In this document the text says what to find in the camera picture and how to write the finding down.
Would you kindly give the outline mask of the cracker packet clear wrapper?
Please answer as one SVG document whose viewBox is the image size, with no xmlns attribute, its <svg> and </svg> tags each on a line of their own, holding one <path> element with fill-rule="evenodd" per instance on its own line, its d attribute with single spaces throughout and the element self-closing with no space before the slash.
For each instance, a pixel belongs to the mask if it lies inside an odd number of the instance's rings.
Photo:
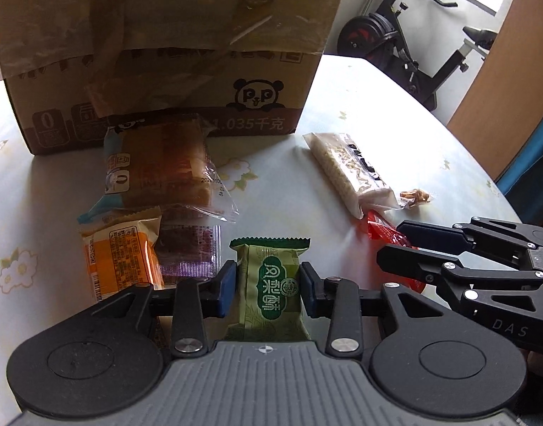
<svg viewBox="0 0 543 426">
<path fill-rule="evenodd" d="M 347 134 L 303 136 L 311 153 L 349 212 L 362 219 L 369 210 L 401 210 L 408 202 L 397 197 Z"/>
</svg>

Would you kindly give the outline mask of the green pineapple cake packet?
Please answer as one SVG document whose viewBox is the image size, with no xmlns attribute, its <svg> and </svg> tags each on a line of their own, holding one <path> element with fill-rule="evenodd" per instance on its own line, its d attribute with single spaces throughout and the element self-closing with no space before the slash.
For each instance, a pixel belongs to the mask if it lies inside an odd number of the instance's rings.
<svg viewBox="0 0 543 426">
<path fill-rule="evenodd" d="M 304 342 L 298 270 L 303 237 L 240 237 L 230 242 L 239 266 L 238 299 L 225 337 L 241 342 Z"/>
</svg>

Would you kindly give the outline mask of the bread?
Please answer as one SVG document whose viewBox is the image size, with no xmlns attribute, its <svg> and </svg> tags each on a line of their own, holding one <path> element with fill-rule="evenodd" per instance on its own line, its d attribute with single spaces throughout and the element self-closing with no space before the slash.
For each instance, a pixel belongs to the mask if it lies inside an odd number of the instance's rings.
<svg viewBox="0 0 543 426">
<path fill-rule="evenodd" d="M 154 207 L 234 222 L 238 209 L 209 157 L 210 131 L 198 114 L 109 127 L 103 142 L 104 193 L 78 222 L 91 224 L 108 213 Z"/>
</svg>

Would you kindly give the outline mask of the blue fabric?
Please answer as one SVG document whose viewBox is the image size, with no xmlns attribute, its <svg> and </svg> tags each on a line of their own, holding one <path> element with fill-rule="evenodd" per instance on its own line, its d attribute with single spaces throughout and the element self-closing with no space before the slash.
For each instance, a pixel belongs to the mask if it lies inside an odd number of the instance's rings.
<svg viewBox="0 0 543 426">
<path fill-rule="evenodd" d="M 520 220 L 543 227 L 543 118 L 497 186 Z"/>
</svg>

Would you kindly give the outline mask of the small brown snack crumbs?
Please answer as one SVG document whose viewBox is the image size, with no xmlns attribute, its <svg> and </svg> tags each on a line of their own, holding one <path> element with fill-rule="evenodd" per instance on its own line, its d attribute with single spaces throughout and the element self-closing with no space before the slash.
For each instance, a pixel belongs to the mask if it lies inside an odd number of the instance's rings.
<svg viewBox="0 0 543 426">
<path fill-rule="evenodd" d="M 430 200 L 431 196 L 423 190 L 415 189 L 400 192 L 400 203 L 404 206 L 404 208 L 420 206 L 425 203 L 429 203 Z"/>
</svg>

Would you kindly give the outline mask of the red snack packet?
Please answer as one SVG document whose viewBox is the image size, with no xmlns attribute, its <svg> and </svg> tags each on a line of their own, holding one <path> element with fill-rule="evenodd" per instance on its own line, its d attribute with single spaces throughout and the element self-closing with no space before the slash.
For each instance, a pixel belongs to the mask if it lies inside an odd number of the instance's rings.
<svg viewBox="0 0 543 426">
<path fill-rule="evenodd" d="M 380 213 L 375 210 L 369 210 L 360 221 L 359 229 L 366 234 L 373 242 L 374 246 L 381 247 L 385 244 L 393 244 L 415 249 L 415 246 L 401 234 L 392 224 L 390 224 Z M 395 274 L 381 272 L 382 282 L 397 282 L 408 286 L 416 293 L 421 293 L 426 287 L 425 284 L 414 279 L 400 277 Z"/>
</svg>

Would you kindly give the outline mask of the orange snack packet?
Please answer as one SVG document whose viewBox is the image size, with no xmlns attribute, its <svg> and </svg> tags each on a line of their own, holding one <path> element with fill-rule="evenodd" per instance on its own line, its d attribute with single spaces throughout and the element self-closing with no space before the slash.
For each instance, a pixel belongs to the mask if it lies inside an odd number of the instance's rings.
<svg viewBox="0 0 543 426">
<path fill-rule="evenodd" d="M 155 207 L 81 229 L 95 300 L 137 284 L 150 284 L 154 289 L 165 286 L 155 252 L 161 220 L 162 211 Z"/>
</svg>

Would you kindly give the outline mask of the purple snack packet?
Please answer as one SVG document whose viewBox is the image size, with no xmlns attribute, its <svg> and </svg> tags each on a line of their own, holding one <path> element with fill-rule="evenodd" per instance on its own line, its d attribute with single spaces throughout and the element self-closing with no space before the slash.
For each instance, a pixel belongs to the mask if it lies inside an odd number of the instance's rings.
<svg viewBox="0 0 543 426">
<path fill-rule="evenodd" d="M 215 277 L 220 269 L 220 244 L 220 224 L 208 214 L 186 208 L 164 211 L 155 252 L 165 284 Z"/>
</svg>

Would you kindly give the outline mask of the wooden panel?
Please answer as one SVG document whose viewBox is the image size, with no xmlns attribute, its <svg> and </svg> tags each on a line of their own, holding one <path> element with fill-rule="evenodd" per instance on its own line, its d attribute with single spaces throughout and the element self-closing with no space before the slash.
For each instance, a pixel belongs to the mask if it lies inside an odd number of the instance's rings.
<svg viewBox="0 0 543 426">
<path fill-rule="evenodd" d="M 448 129 L 494 179 L 543 118 L 543 0 L 512 0 Z"/>
</svg>

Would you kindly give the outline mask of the brown cardboard box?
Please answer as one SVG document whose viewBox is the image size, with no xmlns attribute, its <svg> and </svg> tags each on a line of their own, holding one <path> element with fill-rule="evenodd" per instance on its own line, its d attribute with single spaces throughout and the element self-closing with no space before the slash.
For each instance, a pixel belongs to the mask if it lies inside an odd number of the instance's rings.
<svg viewBox="0 0 543 426">
<path fill-rule="evenodd" d="M 131 120 L 297 129 L 341 0 L 0 0 L 0 68 L 35 155 Z"/>
</svg>

